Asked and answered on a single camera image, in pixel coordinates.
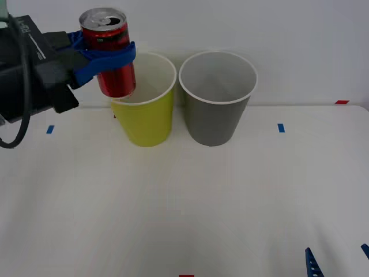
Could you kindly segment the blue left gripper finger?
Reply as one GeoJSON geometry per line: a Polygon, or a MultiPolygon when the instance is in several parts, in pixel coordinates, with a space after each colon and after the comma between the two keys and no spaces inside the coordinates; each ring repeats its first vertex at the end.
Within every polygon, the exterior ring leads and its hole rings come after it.
{"type": "Polygon", "coordinates": [[[70,74],[70,86],[80,88],[99,73],[122,68],[136,57],[135,43],[131,42],[121,50],[88,50],[78,46],[57,49],[58,57],[66,64],[70,74]]]}
{"type": "Polygon", "coordinates": [[[82,31],[67,33],[65,31],[46,32],[43,37],[55,51],[66,49],[86,50],[86,43],[82,31]]]}

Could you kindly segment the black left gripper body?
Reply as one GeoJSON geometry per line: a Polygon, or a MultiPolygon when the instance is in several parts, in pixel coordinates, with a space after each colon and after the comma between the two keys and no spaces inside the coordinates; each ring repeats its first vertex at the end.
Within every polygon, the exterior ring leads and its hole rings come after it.
{"type": "MultiPolygon", "coordinates": [[[[70,88],[73,79],[62,56],[29,15],[17,18],[24,34],[30,67],[31,114],[48,109],[63,113],[79,106],[70,88]]],[[[16,37],[1,29],[1,116],[13,123],[24,113],[24,77],[16,37]]]]}

